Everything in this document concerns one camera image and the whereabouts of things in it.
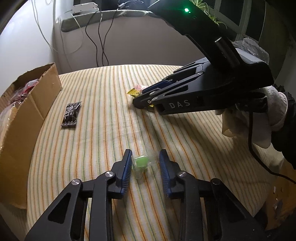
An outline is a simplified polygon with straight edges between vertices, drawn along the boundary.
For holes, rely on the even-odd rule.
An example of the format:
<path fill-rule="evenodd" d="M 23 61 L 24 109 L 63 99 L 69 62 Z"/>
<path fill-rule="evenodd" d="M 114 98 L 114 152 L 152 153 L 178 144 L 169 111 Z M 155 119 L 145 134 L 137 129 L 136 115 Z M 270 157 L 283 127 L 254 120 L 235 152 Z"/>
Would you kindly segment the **right hand white glove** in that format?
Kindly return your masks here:
<path fill-rule="evenodd" d="M 288 110 L 287 96 L 273 86 L 260 89 L 267 97 L 267 112 L 253 114 L 252 142 L 267 149 L 271 144 L 271 133 L 283 127 Z M 237 108 L 215 110 L 222 116 L 222 134 L 227 137 L 247 138 L 249 131 L 249 112 Z"/>

